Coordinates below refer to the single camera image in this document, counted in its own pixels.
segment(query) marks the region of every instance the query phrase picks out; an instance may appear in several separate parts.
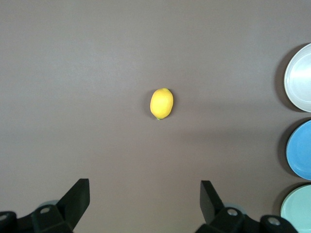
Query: gray surface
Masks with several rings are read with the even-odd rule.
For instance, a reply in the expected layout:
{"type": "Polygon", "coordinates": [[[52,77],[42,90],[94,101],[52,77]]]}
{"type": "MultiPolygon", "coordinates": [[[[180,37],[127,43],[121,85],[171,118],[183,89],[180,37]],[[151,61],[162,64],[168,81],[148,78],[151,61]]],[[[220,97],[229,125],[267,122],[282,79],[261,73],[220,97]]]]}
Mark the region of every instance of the gray surface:
{"type": "Polygon", "coordinates": [[[0,5],[0,210],[21,217],[89,178],[76,233],[191,233],[201,180],[256,220],[305,181],[284,150],[311,114],[283,74],[311,42],[311,1],[0,5]],[[158,121],[162,87],[175,105],[158,121]]]}

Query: lemon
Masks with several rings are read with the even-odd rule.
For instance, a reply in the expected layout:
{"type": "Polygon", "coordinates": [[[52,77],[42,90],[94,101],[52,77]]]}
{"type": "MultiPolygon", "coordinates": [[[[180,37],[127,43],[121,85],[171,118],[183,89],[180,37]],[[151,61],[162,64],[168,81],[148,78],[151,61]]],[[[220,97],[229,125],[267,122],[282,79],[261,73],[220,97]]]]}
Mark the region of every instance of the lemon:
{"type": "Polygon", "coordinates": [[[173,95],[167,88],[158,89],[152,95],[150,110],[152,114],[161,120],[167,117],[173,107],[173,95]]]}

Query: plate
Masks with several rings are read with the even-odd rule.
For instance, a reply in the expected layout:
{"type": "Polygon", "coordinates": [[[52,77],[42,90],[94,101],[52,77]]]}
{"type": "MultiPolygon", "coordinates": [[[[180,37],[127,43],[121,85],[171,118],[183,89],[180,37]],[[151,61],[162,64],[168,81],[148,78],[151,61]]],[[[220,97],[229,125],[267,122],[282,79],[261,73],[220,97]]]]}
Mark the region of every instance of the plate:
{"type": "Polygon", "coordinates": [[[286,157],[298,176],[311,180],[311,120],[293,132],[287,143],[286,157]]]}
{"type": "Polygon", "coordinates": [[[311,112],[311,44],[303,47],[289,62],[284,86],[288,98],[295,106],[311,112]]]}
{"type": "Polygon", "coordinates": [[[291,192],[283,201],[281,217],[288,220],[299,233],[311,233],[311,185],[291,192]]]}

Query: silver bolt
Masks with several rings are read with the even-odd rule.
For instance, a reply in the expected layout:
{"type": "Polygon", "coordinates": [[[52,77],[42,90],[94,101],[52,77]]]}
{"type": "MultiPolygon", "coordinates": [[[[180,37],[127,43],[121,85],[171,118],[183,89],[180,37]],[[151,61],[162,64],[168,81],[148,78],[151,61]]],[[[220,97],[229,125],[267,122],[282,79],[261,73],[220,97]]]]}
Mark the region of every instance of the silver bolt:
{"type": "Polygon", "coordinates": [[[40,210],[40,213],[41,213],[41,214],[45,214],[45,213],[47,213],[48,211],[50,211],[50,208],[49,208],[49,207],[45,207],[45,208],[43,208],[42,210],[40,210]]]}
{"type": "Polygon", "coordinates": [[[268,218],[268,221],[269,221],[270,224],[272,224],[272,225],[276,225],[276,226],[281,225],[280,221],[277,220],[275,217],[270,217],[270,218],[268,218]]]}
{"type": "Polygon", "coordinates": [[[231,216],[236,216],[238,215],[238,212],[234,209],[228,209],[227,210],[228,214],[231,215],[231,216]]]}
{"type": "Polygon", "coordinates": [[[7,215],[0,215],[0,221],[6,220],[7,217],[7,215]]]}

